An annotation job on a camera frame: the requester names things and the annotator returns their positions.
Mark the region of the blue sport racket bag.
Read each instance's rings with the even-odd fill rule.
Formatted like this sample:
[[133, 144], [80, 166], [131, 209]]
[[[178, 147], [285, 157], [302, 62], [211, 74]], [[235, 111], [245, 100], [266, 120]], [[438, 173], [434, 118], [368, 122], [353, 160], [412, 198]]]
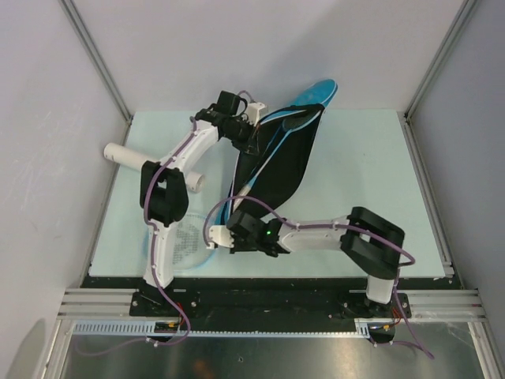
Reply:
[[333, 79], [316, 82], [260, 119], [257, 156], [241, 153], [229, 195], [244, 195], [276, 210], [305, 175], [323, 113], [338, 91]]

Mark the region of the blue racket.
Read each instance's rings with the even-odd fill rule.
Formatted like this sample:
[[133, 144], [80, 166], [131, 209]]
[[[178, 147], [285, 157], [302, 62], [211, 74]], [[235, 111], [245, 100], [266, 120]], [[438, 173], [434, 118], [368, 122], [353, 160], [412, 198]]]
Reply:
[[234, 195], [266, 197], [284, 202], [299, 187], [312, 152], [323, 111], [286, 111], [261, 120], [259, 154], [238, 158]]
[[205, 216], [188, 212], [179, 222], [174, 240], [174, 274], [181, 276], [203, 266], [214, 250], [209, 250], [203, 240]]

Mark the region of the white cardboard shuttlecock tube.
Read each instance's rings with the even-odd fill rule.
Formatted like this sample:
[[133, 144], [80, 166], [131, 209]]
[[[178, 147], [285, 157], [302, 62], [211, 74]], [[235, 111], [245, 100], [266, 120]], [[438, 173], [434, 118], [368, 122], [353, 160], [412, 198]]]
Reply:
[[[115, 143], [106, 145], [103, 150], [103, 156], [111, 162], [135, 171], [141, 171], [146, 161], [156, 162], [156, 159], [151, 156], [147, 156]], [[204, 183], [205, 177], [203, 174], [194, 171], [185, 174], [185, 184], [190, 192], [199, 193], [203, 189]]]

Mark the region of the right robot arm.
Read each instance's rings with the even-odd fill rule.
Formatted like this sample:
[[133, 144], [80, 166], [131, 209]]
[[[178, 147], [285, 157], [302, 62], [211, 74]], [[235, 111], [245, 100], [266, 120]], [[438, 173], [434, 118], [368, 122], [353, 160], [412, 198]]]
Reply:
[[365, 310], [382, 317], [392, 307], [392, 292], [400, 266], [405, 231], [364, 207], [354, 207], [336, 220], [268, 222], [235, 212], [226, 223], [237, 251], [280, 254], [330, 250], [344, 253], [367, 275]]

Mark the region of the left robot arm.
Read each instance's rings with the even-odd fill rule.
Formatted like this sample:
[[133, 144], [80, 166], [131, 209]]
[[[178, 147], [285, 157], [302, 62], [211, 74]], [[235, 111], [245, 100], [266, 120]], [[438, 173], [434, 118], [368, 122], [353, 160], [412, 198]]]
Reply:
[[157, 287], [146, 302], [155, 314], [166, 315], [174, 306], [174, 296], [164, 288], [174, 279], [174, 244], [178, 222], [189, 207], [185, 182], [189, 172], [223, 137], [239, 148], [245, 147], [266, 113], [264, 103], [247, 101], [241, 93], [222, 91], [215, 103], [190, 118], [190, 131], [172, 152], [158, 162], [148, 160], [143, 164], [140, 205], [149, 235], [144, 280]]

